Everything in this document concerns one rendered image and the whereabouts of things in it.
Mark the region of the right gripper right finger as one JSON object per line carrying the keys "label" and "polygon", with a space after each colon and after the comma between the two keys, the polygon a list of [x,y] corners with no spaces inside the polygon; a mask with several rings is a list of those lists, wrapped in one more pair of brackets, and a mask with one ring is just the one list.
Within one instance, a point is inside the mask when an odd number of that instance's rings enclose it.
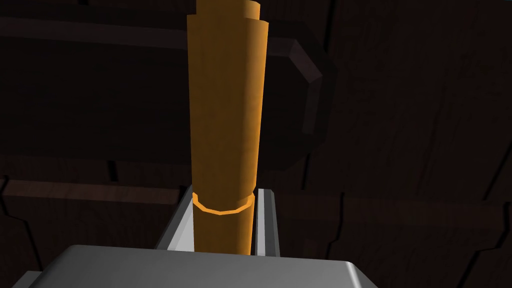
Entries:
{"label": "right gripper right finger", "polygon": [[275,194],[271,189],[257,189],[251,254],[254,256],[280,256],[279,232]]}

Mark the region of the orange cylindrical handle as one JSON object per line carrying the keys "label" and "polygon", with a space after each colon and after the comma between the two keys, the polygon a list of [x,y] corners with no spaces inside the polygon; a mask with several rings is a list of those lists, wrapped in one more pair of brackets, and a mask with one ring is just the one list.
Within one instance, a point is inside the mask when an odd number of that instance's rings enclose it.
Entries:
{"label": "orange cylindrical handle", "polygon": [[196,0],[187,16],[196,252],[251,253],[268,32],[253,0]]}

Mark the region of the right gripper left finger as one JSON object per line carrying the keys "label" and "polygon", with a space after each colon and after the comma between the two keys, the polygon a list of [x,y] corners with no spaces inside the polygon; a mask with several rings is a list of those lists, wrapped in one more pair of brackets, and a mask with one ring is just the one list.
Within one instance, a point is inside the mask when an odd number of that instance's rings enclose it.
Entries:
{"label": "right gripper left finger", "polygon": [[194,251],[193,189],[191,185],[184,191],[155,249]]}

